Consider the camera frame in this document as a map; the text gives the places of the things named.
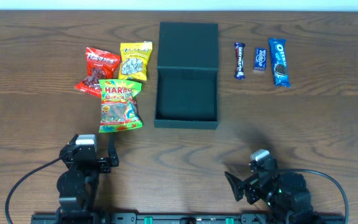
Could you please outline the green Haribo worms bag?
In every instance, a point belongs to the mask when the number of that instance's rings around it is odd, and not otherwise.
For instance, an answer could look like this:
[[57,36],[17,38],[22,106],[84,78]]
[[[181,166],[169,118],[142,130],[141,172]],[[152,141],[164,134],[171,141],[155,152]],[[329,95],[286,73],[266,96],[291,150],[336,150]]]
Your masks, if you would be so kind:
[[143,127],[135,97],[142,84],[130,80],[100,80],[101,119],[100,133],[114,133]]

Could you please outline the red Hacks candy bag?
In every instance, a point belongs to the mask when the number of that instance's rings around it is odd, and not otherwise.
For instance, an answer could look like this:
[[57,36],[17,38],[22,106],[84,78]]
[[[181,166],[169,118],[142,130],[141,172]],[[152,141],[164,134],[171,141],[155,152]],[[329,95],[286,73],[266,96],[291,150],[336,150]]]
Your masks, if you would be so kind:
[[121,56],[104,50],[87,47],[85,50],[87,76],[74,89],[101,97],[100,80],[112,79]]

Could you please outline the yellow Hacks candy bag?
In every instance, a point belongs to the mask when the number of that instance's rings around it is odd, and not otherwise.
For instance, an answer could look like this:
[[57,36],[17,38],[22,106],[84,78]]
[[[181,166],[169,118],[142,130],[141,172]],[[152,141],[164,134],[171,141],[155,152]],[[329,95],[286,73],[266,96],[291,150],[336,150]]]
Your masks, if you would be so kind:
[[147,80],[147,66],[152,53],[152,42],[123,42],[120,46],[121,80]]

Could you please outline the blue Oreo cookie pack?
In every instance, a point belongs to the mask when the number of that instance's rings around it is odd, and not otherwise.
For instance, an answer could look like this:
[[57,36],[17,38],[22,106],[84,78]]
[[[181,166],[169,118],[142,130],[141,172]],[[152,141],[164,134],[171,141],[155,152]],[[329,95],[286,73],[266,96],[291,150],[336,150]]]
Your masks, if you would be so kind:
[[269,38],[268,40],[274,84],[290,88],[285,43],[285,39]]

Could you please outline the purple Dairy Milk bar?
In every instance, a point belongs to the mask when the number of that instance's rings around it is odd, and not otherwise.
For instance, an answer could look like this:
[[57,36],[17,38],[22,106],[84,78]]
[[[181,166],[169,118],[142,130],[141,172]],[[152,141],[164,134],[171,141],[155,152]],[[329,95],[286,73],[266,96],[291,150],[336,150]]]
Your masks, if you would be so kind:
[[236,73],[234,77],[238,80],[244,80],[244,47],[246,45],[242,42],[235,42],[234,48],[236,51]]

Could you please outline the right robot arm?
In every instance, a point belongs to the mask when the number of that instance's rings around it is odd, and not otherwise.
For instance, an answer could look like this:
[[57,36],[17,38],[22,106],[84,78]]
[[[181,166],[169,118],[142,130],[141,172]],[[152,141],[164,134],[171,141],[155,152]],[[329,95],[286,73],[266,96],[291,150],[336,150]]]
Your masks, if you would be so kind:
[[280,172],[272,155],[253,154],[249,166],[253,174],[241,180],[225,172],[236,201],[246,198],[252,205],[263,200],[276,222],[316,224],[325,221],[313,209],[311,193],[301,174]]

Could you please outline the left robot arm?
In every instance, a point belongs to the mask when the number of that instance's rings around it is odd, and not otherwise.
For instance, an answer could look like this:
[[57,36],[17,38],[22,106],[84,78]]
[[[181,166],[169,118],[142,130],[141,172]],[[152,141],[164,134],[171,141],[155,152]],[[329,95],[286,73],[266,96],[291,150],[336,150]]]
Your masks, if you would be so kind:
[[75,134],[59,154],[68,170],[57,180],[60,207],[55,223],[110,223],[107,211],[96,209],[94,202],[99,175],[108,174],[119,165],[114,138],[109,136],[106,157],[97,158],[97,140],[94,134]]

